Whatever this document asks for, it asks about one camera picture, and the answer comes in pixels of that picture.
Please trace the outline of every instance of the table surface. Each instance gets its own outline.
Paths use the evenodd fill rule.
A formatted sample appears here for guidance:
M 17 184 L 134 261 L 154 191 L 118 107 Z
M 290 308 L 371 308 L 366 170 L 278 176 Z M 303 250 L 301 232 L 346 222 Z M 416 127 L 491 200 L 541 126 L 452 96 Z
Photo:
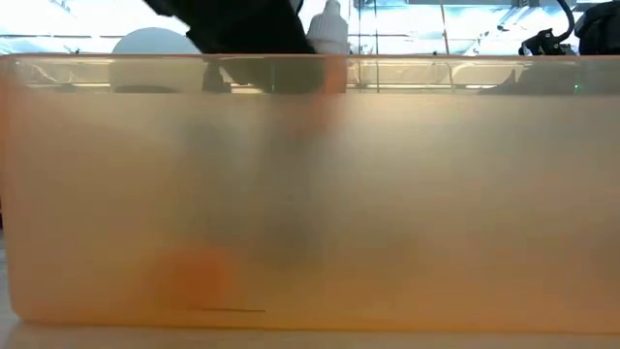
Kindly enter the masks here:
M 0 349 L 620 348 L 620 335 L 309 333 L 31 326 L 21 324 L 11 311 L 7 286 L 6 251 L 0 236 Z

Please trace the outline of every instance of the plastic container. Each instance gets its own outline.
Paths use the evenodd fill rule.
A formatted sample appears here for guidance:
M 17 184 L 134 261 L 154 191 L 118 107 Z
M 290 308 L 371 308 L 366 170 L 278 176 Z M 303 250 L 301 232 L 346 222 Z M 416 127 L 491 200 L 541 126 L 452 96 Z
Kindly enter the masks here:
M 620 332 L 617 60 L 352 56 L 346 94 L 202 93 L 216 59 L 2 58 L 22 319 Z

